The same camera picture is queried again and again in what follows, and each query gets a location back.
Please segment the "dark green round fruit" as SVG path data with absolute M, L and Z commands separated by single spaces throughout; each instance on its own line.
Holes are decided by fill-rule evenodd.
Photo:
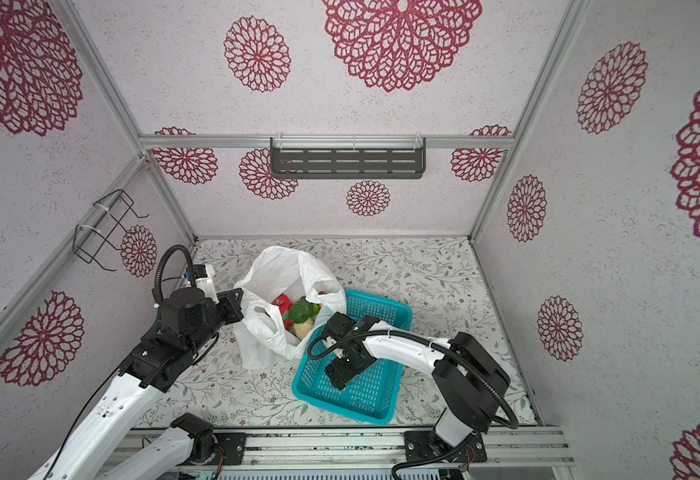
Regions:
M 314 319 L 319 314 L 321 308 L 322 306 L 320 304 L 312 303 L 306 298 L 301 298 L 292 304 L 283 315 L 283 318 L 296 326 L 297 324 L 303 324 Z

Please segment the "white plastic bag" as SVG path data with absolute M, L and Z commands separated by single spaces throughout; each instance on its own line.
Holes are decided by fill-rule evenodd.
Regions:
M 272 246 L 235 284 L 243 292 L 243 320 L 234 326 L 242 365 L 264 371 L 303 357 L 308 340 L 331 315 L 347 311 L 337 277 L 310 253 Z

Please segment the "red dragon fruit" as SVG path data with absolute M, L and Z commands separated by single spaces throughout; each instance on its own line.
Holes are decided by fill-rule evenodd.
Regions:
M 271 304 L 278 307 L 284 327 L 287 330 L 291 330 L 293 328 L 293 322 L 290 319 L 289 311 L 292 308 L 293 303 L 290 298 L 286 294 L 281 294 L 276 297 Z

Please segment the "beige pear fruit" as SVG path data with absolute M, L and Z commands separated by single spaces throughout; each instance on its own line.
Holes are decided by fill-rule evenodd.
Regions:
M 300 340 L 304 340 L 306 337 L 309 336 L 309 334 L 312 332 L 315 326 L 315 320 L 313 318 L 309 318 L 305 320 L 304 322 L 301 323 L 294 323 L 293 324 L 293 330 L 294 330 L 294 335 Z

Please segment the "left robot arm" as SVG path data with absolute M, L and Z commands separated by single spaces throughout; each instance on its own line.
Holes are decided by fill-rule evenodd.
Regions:
M 211 266 L 169 247 L 152 289 L 156 319 L 137 346 L 95 389 L 58 450 L 35 479 L 95 479 L 136 422 L 216 346 L 223 327 L 242 320 L 241 289 L 219 292 Z

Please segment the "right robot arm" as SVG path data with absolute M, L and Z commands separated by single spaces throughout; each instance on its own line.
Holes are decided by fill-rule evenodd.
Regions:
M 320 335 L 311 341 L 306 355 L 321 360 L 341 354 L 325 368 L 338 390 L 379 360 L 389 360 L 430 375 L 446 402 L 446 408 L 427 441 L 414 442 L 414 456 L 391 468 L 394 479 L 401 471 L 454 460 L 497 424 L 508 429 L 520 426 L 519 418 L 505 398 L 510 386 L 506 371 L 491 354 L 466 332 L 452 338 L 426 337 L 396 328 L 373 316 L 354 321 L 335 313 Z

